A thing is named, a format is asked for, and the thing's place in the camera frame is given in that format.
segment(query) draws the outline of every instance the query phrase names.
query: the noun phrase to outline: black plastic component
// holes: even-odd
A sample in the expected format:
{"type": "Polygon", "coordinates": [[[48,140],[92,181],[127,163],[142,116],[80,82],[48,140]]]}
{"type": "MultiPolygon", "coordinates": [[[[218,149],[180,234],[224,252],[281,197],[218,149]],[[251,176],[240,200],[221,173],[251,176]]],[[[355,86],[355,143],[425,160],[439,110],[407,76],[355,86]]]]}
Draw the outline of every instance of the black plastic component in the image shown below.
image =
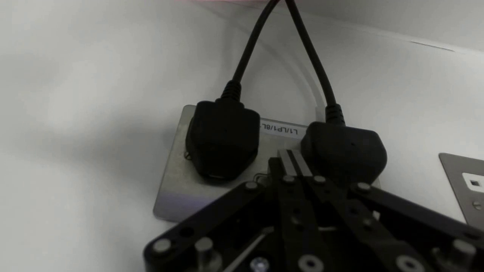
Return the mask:
{"type": "Polygon", "coordinates": [[[322,175],[342,182],[372,182],[387,163],[375,131],[325,122],[310,123],[301,152],[322,175]]]}
{"type": "Polygon", "coordinates": [[[257,155],[260,116],[242,102],[221,98],[197,104],[186,150],[206,181],[234,179],[257,155]]]}

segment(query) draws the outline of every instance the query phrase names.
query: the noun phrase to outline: black power plug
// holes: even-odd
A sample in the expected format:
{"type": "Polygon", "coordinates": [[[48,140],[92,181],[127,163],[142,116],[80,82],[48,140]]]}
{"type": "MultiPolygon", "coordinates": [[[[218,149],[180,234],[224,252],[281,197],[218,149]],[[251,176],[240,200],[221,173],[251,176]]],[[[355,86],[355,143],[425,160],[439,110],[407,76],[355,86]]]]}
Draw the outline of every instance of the black power plug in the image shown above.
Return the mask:
{"type": "Polygon", "coordinates": [[[340,182],[372,182],[387,163],[375,131],[313,122],[301,141],[302,155],[327,178],[340,182]]]}
{"type": "Polygon", "coordinates": [[[260,116],[239,102],[240,84],[230,81],[222,98],[197,104],[186,152],[206,181],[234,179],[259,150],[260,116]]]}

